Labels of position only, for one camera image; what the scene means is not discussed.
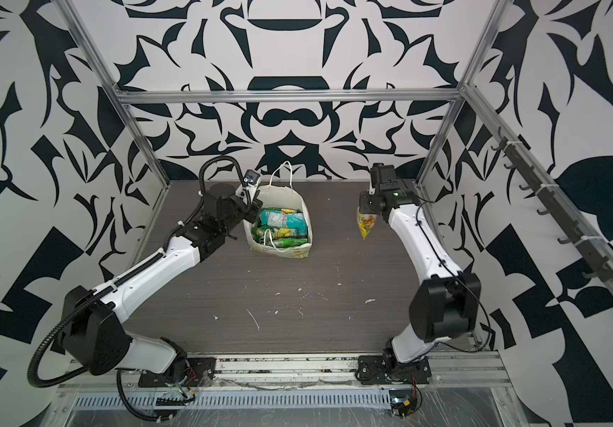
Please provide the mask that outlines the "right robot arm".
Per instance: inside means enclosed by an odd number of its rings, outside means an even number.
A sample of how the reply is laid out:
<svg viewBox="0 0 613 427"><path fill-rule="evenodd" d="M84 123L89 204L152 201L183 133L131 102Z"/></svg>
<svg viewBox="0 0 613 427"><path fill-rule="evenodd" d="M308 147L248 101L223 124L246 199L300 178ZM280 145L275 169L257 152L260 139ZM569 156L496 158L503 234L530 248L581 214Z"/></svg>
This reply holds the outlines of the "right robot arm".
<svg viewBox="0 0 613 427"><path fill-rule="evenodd" d="M356 220L362 237L384 220L400 238L420 283L409 305L408 326L384 350L390 368L411 365L437 345L473 332L482 309L479 278L450 258L427 222L425 204L413 180L382 163L372 166L370 187L359 197Z"/></svg>

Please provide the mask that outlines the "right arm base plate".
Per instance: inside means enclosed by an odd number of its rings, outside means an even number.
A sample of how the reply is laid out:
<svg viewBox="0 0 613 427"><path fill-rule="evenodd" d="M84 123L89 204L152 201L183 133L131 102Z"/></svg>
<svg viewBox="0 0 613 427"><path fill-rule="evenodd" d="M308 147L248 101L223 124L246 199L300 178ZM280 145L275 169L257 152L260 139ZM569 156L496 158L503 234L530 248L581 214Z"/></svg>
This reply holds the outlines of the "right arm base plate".
<svg viewBox="0 0 613 427"><path fill-rule="evenodd" d="M429 384L432 372L428 361L398 364L381 355L359 356L355 378L363 385Z"/></svg>

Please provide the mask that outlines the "white floral paper bag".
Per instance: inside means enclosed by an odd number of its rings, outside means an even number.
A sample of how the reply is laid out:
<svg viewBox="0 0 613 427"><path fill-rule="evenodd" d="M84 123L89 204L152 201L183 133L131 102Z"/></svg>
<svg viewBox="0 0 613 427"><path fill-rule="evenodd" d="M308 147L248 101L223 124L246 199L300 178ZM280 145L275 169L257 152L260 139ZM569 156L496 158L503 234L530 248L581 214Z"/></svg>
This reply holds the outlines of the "white floral paper bag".
<svg viewBox="0 0 613 427"><path fill-rule="evenodd" d="M274 184L282 168L290 172L286 186ZM303 197L294 190L293 167L283 162L270 176L268 184L258 188L256 198L262 203L257 219L244 224L245 235L251 248L263 254L303 259L313 245L313 230Z"/></svg>

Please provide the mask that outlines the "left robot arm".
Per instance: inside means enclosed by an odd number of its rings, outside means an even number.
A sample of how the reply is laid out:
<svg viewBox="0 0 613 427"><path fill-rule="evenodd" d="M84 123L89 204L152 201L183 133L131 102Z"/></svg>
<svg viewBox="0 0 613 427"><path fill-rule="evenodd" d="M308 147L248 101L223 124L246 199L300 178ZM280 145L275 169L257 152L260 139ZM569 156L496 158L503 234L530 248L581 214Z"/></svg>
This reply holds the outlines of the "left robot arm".
<svg viewBox="0 0 613 427"><path fill-rule="evenodd" d="M192 218L151 256L92 290L77 288L68 295L57 344L92 375L114 369L178 375L186 357L180 347L132 334L123 325L151 296L222 247L236 226L253 222L261 207L257 194L251 183L203 191Z"/></svg>

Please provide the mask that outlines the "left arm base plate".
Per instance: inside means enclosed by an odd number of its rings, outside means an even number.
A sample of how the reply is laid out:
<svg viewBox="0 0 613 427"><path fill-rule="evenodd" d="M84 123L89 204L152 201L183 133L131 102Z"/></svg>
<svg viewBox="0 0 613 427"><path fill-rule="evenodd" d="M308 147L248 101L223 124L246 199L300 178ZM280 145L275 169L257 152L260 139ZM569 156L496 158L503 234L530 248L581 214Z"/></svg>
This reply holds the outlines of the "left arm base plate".
<svg viewBox="0 0 613 427"><path fill-rule="evenodd" d="M140 388L160 387L198 387L214 379L216 358L194 357L176 359L172 366L162 374L144 371L139 377Z"/></svg>

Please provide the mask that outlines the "teal snack packet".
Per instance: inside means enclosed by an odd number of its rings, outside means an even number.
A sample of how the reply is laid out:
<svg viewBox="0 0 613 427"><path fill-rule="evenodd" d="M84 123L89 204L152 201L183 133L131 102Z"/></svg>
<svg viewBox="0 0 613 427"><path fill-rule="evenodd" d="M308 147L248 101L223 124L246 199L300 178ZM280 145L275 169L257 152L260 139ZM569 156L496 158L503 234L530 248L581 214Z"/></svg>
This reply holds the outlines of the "teal snack packet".
<svg viewBox="0 0 613 427"><path fill-rule="evenodd" d="M260 223L272 228L295 229L302 234L308 230L304 213L292 209L263 209Z"/></svg>

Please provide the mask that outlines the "green snack packet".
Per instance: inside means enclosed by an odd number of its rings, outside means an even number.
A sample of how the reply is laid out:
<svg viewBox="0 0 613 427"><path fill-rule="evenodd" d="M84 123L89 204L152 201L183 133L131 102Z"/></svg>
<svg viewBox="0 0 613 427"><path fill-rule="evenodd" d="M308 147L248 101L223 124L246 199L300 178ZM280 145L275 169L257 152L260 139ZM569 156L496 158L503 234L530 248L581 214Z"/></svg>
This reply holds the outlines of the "green snack packet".
<svg viewBox="0 0 613 427"><path fill-rule="evenodd" d="M251 231L251 236L256 243L276 249L300 247L309 242L308 236L299 234L297 229L259 227Z"/></svg>

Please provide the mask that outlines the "yellow snack packet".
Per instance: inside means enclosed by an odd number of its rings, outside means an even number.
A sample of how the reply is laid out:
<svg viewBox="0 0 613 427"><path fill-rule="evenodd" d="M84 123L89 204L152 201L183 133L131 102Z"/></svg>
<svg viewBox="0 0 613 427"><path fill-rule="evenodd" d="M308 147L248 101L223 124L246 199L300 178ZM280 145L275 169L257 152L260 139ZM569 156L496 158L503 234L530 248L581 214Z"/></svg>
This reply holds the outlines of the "yellow snack packet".
<svg viewBox="0 0 613 427"><path fill-rule="evenodd" d="M378 216L373 213L362 213L360 210L356 211L356 222L363 239L366 239L377 222Z"/></svg>

